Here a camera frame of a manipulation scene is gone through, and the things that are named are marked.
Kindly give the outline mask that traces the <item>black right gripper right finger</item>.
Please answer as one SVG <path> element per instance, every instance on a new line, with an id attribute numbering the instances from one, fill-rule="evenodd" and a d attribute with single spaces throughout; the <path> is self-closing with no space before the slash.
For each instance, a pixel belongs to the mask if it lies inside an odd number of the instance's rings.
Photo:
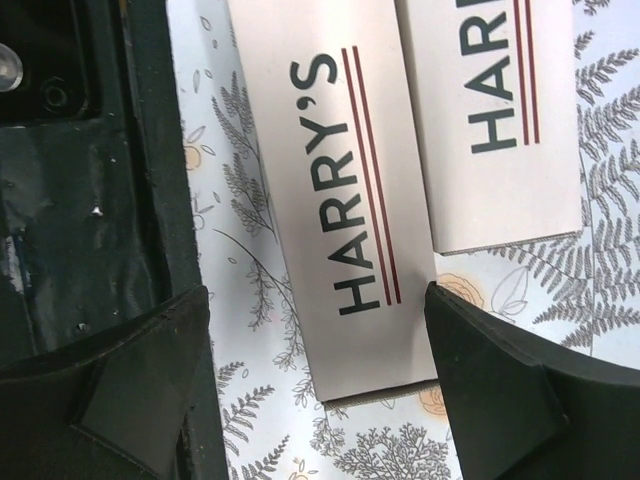
<path id="1" fill-rule="evenodd" d="M 518 328 L 436 283 L 424 312 L 463 478 L 638 478 L 637 370 Z"/>

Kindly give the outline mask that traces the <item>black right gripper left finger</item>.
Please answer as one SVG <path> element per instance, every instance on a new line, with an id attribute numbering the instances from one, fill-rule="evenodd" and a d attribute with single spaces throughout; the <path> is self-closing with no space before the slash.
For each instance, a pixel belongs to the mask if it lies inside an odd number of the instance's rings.
<path id="1" fill-rule="evenodd" d="M 2 478 L 168 478 L 208 323 L 197 286 L 2 368 Z"/>

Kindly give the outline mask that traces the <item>white Harry's razor box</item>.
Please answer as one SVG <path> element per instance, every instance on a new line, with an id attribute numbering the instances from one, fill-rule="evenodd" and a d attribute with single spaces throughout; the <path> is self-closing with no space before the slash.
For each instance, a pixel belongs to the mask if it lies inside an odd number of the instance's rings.
<path id="1" fill-rule="evenodd" d="M 229 9 L 317 398 L 435 379 L 435 258 L 394 4 Z"/>
<path id="2" fill-rule="evenodd" d="M 436 252 L 580 231 L 571 3 L 396 9 Z"/>

